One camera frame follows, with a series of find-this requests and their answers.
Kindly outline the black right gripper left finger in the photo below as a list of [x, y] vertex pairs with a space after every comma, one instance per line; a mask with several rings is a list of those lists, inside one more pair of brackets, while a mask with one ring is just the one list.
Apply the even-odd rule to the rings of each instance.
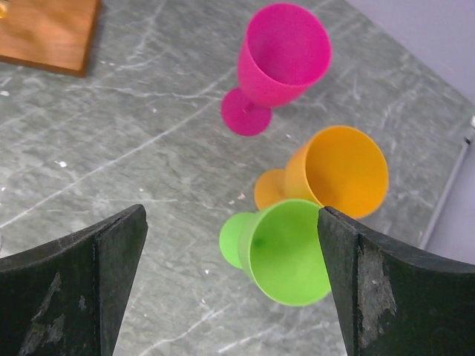
[[2, 355], [112, 355], [148, 232], [143, 205], [1, 259]]

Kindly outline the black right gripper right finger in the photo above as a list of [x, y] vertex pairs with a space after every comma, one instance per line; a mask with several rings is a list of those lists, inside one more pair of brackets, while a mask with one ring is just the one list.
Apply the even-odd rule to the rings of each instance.
[[474, 354], [474, 266], [331, 207], [317, 227], [348, 355]]

